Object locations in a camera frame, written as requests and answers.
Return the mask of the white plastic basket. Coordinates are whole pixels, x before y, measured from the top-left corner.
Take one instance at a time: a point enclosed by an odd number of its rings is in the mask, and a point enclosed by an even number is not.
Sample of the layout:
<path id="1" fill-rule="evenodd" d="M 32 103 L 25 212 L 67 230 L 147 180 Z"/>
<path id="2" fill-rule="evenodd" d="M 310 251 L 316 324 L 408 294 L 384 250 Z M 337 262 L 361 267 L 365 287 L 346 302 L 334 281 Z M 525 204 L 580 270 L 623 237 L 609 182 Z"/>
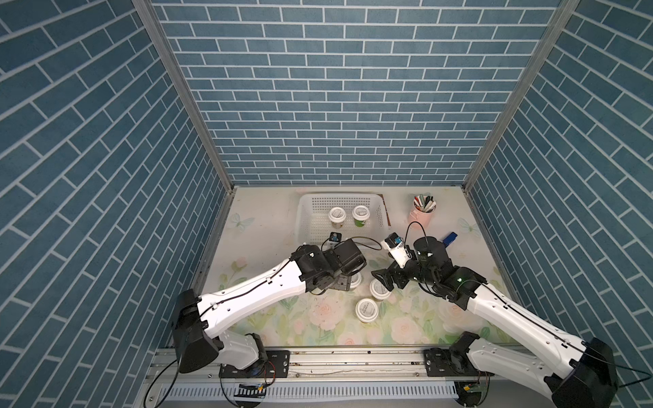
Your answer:
<path id="1" fill-rule="evenodd" d="M 295 236 L 299 244 L 319 245 L 332 232 L 343 238 L 366 236 L 382 241 L 389 234 L 386 207 L 380 195 L 316 193 L 299 200 Z"/>

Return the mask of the yogurt cup red label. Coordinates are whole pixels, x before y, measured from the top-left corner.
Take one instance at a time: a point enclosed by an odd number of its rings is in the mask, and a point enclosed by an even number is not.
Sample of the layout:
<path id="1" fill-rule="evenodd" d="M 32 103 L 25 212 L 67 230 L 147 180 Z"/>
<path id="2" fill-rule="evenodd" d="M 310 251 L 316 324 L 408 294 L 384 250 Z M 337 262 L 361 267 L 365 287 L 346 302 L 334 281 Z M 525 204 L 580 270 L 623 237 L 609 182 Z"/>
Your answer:
<path id="1" fill-rule="evenodd" d="M 328 213 L 328 218 L 333 229 L 340 229 L 345 224 L 347 212 L 341 207 L 332 207 Z"/>

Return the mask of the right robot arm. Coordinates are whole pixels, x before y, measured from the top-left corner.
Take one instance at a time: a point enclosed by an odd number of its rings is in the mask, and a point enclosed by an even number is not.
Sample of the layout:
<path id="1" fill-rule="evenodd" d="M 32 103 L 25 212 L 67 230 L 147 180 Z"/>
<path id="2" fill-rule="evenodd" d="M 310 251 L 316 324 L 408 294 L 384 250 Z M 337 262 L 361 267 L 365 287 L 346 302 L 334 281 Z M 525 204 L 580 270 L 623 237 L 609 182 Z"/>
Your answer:
<path id="1" fill-rule="evenodd" d="M 393 291 L 411 280 L 459 309 L 493 324 L 525 347 L 518 352 L 464 331 L 449 348 L 458 374 L 497 374 L 532 389 L 557 407 L 608 407 L 618 391 L 612 349 L 598 338 L 584 341 L 532 314 L 485 277 L 455 265 L 442 241 L 426 236 L 406 246 L 396 233 L 381 243 L 393 258 L 374 278 Z"/>

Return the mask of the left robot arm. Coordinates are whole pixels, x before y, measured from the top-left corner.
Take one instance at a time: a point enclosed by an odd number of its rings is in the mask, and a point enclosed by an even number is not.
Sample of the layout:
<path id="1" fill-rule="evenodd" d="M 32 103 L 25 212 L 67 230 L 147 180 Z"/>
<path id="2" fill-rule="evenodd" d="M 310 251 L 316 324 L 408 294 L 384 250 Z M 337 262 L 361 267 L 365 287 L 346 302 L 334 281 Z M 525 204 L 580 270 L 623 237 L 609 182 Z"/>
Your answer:
<path id="1" fill-rule="evenodd" d="M 240 335 L 230 328 L 284 299 L 336 286 L 341 278 L 361 271 L 367 260 L 352 239 L 332 249 L 299 246 L 288 259 L 234 287 L 178 295 L 170 319 L 177 371 L 198 371 L 217 361 L 254 375 L 267 363 L 265 346 L 255 333 Z"/>

